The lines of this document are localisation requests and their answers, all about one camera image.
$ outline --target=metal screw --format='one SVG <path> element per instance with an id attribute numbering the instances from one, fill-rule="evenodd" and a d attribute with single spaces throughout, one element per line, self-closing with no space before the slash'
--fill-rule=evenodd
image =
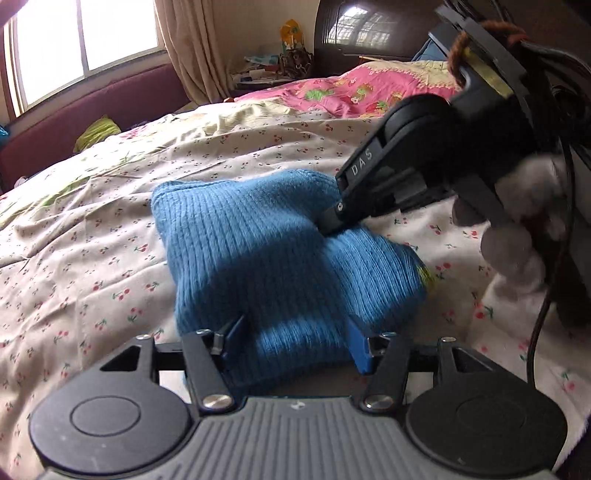
<path id="1" fill-rule="evenodd" d="M 363 404 L 370 410 L 382 411 L 394 405 L 394 399 L 388 395 L 370 395 L 365 398 Z"/>
<path id="2" fill-rule="evenodd" d="M 233 403 L 234 399 L 225 393 L 214 393 L 203 399 L 203 406 L 208 410 L 224 410 Z"/>
<path id="3" fill-rule="evenodd" d="M 302 408 L 306 407 L 306 404 L 304 402 L 302 402 L 301 400 L 297 400 L 297 401 L 291 403 L 290 407 L 293 408 L 294 410 L 301 410 Z"/>

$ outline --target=window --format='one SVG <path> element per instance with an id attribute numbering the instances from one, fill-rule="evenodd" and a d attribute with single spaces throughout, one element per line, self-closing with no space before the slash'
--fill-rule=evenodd
<path id="1" fill-rule="evenodd" d="M 7 30 L 7 65 L 20 112 L 97 72 L 162 49 L 152 0 L 29 0 Z"/>
<path id="2" fill-rule="evenodd" d="M 367 14 L 368 11 L 363 8 L 349 8 L 330 29 L 329 38 L 334 38 L 335 43 L 349 44 L 351 40 L 354 43 L 355 39 L 351 39 L 351 35 L 359 30 L 359 24 L 363 23 Z"/>
<path id="3" fill-rule="evenodd" d="M 330 29 L 329 38 L 335 43 L 379 48 L 387 43 L 391 28 L 386 15 L 351 7 Z"/>

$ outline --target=brown strap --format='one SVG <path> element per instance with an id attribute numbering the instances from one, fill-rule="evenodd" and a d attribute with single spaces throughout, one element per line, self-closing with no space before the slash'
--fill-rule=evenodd
<path id="1" fill-rule="evenodd" d="M 491 33 L 504 33 L 508 34 L 506 47 L 511 48 L 515 43 L 521 40 L 527 40 L 527 35 L 523 28 L 518 27 L 509 22 L 502 22 L 498 20 L 485 20 L 481 22 L 481 26 L 488 32 Z M 449 72 L 456 79 L 457 84 L 463 87 L 466 84 L 466 79 L 460 73 L 460 64 L 462 63 L 462 55 L 464 49 L 470 43 L 470 37 L 466 32 L 460 33 L 456 41 L 454 42 L 449 55 L 447 56 Z"/>

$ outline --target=yellow-green cloth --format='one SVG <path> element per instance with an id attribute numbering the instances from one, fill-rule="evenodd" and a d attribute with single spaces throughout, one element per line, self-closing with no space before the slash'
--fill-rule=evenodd
<path id="1" fill-rule="evenodd" d="M 118 135 L 121 129 L 108 116 L 103 116 L 94 122 L 86 131 L 78 137 L 74 145 L 74 153 L 80 153 L 95 143 L 102 142 L 111 135 Z"/>

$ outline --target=curtain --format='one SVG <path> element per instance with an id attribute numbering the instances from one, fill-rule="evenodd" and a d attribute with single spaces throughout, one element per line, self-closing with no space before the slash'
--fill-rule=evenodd
<path id="1" fill-rule="evenodd" d="M 228 97 L 212 0 L 154 0 L 164 45 L 187 96 L 198 105 Z"/>
<path id="2" fill-rule="evenodd" d="M 0 27 L 3 27 L 27 3 L 27 0 L 0 0 Z"/>

